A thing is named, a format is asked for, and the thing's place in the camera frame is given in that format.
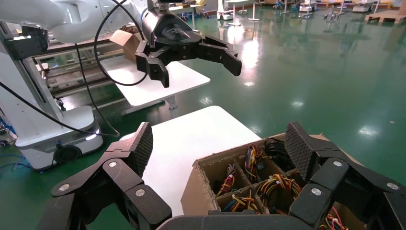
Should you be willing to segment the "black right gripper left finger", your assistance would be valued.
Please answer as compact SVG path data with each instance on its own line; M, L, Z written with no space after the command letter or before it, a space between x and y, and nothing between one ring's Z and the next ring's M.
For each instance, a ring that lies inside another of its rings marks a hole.
M113 204L132 228L157 229L172 210L142 178L152 150L152 127L143 122L130 138L113 142L96 163L53 187L38 229L85 230Z

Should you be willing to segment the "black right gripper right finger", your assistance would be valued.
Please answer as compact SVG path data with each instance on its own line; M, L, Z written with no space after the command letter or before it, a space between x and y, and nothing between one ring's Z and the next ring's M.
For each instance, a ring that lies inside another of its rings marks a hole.
M334 203L347 207L369 230L406 227L406 188L349 158L329 140L287 125L285 150L304 181L289 214L317 229Z

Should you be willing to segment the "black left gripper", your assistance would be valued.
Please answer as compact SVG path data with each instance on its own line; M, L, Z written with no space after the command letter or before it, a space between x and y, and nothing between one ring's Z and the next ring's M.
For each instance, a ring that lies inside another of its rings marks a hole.
M152 8L144 13L142 31L147 41L141 41L135 52L138 71L151 80L169 87L170 61L203 59L221 63L234 76L239 76L242 62L233 45L212 36L203 39L179 16L170 11Z

